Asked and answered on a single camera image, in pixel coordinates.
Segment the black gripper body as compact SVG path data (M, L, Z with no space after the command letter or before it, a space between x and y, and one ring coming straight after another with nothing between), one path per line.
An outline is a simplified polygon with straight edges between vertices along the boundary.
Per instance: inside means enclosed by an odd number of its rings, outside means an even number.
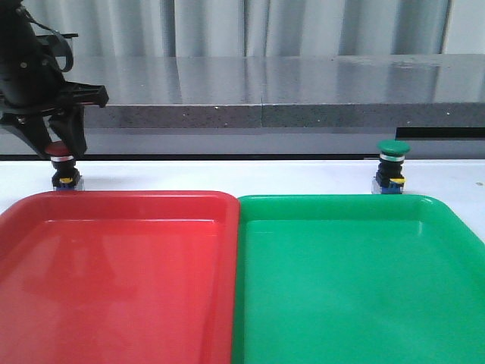
M1 55L2 125L41 116L68 118L85 105L107 103L104 86L66 81L45 56Z

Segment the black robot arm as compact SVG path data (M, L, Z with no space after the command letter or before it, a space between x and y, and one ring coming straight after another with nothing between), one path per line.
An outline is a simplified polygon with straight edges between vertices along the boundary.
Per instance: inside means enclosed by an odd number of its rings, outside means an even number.
M74 65L70 34L38 24L20 1L1 3L1 126L48 158L51 133L74 158L84 156L84 108L105 107L104 86L65 80Z

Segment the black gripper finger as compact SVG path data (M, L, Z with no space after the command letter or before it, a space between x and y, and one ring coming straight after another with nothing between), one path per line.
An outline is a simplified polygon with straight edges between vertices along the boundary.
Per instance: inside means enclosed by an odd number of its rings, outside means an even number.
M49 118L49 126L73 156L87 150L84 133L84 108L61 109Z
M24 141L41 159L50 159L45 148L52 140L42 116L3 115L1 127Z

